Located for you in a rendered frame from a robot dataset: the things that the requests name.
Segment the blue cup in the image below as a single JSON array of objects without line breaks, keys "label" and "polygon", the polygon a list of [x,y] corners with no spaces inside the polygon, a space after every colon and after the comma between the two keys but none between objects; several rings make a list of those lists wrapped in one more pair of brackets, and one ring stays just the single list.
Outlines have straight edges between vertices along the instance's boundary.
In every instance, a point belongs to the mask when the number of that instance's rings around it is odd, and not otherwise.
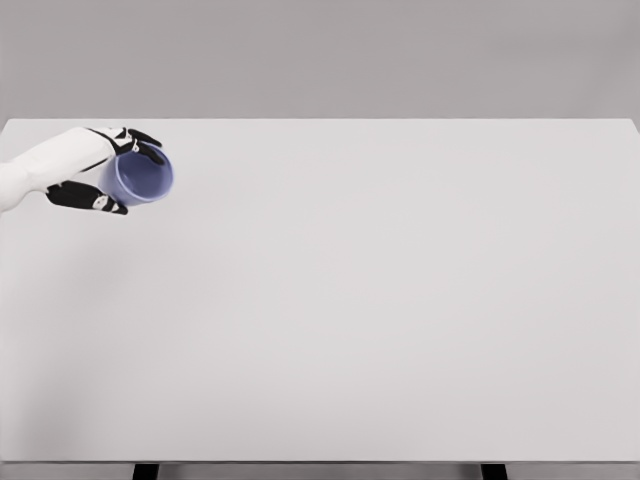
[{"label": "blue cup", "polygon": [[98,181],[100,190],[127,207],[159,201],[173,185],[172,164],[162,149],[148,143],[143,145],[156,153],[163,164],[130,151],[107,162]]}]

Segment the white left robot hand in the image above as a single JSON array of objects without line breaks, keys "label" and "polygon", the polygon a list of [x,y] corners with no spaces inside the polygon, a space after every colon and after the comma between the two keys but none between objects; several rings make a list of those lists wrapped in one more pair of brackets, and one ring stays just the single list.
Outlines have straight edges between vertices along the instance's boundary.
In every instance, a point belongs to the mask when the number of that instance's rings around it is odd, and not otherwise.
[{"label": "white left robot hand", "polygon": [[126,206],[74,177],[130,151],[163,164],[143,143],[162,148],[159,140],[131,127],[73,127],[28,149],[12,162],[23,166],[30,176],[27,195],[42,193],[57,206],[124,216],[128,213]]}]

